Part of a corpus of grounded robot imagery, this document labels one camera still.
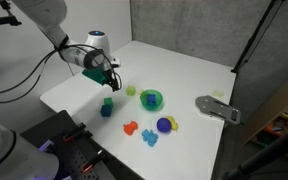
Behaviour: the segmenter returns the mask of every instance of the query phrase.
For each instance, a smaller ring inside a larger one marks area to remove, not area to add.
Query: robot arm
[[[89,32],[85,44],[70,40],[60,24],[67,14],[64,0],[12,0],[44,33],[58,50],[60,57],[89,70],[90,77],[100,84],[119,90],[107,36],[100,31]]]

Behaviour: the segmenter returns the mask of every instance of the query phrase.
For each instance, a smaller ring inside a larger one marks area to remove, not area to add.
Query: gray floor
[[[221,179],[225,172],[234,169],[241,162],[244,162],[262,149],[253,143],[248,143],[242,146],[239,139],[243,131],[243,125],[229,126],[224,130],[215,162],[212,180]],[[288,171],[288,159],[285,157],[277,159],[257,172],[268,171]],[[288,173],[259,175],[250,178],[250,180],[286,179],[288,180]]]

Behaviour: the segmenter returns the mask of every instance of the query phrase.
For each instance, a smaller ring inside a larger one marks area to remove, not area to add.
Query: blue toy
[[[156,105],[156,95],[155,94],[148,94],[147,95],[147,105],[148,106],[155,106]]]
[[[157,142],[158,135],[153,133],[153,130],[150,130],[150,132],[145,129],[142,132],[143,140],[147,141],[147,144],[151,147],[154,146],[154,144]]]
[[[112,106],[103,105],[102,108],[101,108],[102,117],[110,117],[111,114],[112,114]]]
[[[157,129],[160,132],[167,133],[171,130],[172,124],[167,118],[161,118],[157,121]]]

